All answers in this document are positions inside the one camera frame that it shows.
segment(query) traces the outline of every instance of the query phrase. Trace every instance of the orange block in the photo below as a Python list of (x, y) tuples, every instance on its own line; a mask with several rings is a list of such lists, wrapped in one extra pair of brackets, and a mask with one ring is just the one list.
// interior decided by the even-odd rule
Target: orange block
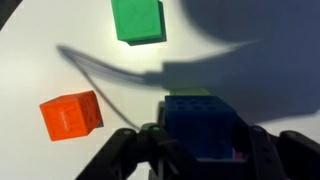
[(60, 96), (40, 109), (52, 141), (86, 136), (101, 122), (93, 91)]

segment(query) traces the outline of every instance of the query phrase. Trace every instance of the blue cube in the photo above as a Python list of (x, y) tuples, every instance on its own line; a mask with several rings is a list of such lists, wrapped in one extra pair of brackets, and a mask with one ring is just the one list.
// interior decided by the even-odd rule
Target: blue cube
[(195, 158), (232, 159), (236, 111), (215, 96), (166, 96), (168, 133)]

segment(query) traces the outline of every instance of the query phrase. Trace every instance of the green block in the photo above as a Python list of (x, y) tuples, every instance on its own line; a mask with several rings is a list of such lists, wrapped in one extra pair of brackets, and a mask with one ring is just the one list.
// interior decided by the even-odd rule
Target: green block
[(171, 96), (211, 96), (204, 88), (188, 88), (170, 90)]
[(118, 40), (141, 41), (162, 37), (158, 0), (112, 0)]

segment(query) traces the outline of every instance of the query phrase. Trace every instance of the cube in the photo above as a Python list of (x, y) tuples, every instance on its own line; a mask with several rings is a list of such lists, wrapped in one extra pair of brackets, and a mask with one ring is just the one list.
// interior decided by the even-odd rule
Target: cube
[(93, 91), (60, 96), (40, 105), (52, 141), (88, 135), (101, 122)]
[(162, 37), (158, 0), (111, 0), (118, 40), (135, 42)]
[(237, 113), (215, 96), (166, 96), (168, 133), (195, 158), (232, 159)]

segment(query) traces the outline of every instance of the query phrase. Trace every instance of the white table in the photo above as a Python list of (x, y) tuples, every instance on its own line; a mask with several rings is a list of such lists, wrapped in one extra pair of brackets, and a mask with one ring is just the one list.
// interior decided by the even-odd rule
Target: white table
[[(129, 127), (97, 94), (103, 128), (86, 137), (49, 140), (39, 104), (94, 89), (58, 46), (156, 77), (145, 84), (85, 68), (138, 126), (156, 120), (167, 89), (207, 85), (249, 123), (274, 134), (297, 130), (320, 142), (320, 3), (162, 2), (167, 41), (139, 46), (116, 39), (109, 0), (19, 5), (0, 32), (1, 179), (74, 179), (116, 129)], [(146, 167), (131, 179), (147, 179)]]

